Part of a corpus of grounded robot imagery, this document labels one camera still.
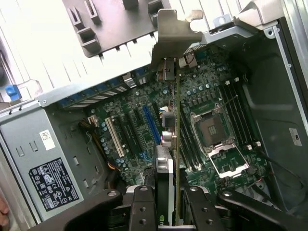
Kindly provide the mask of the person's hand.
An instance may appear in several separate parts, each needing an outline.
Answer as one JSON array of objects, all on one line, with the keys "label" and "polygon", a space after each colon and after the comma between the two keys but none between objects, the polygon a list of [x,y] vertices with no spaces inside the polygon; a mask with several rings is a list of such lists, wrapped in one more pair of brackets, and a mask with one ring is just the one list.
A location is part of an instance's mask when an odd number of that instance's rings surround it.
[{"label": "person's hand", "polygon": [[9,211],[10,211],[9,206],[7,205],[6,201],[1,195],[0,196],[0,215],[1,216],[7,215]]}]

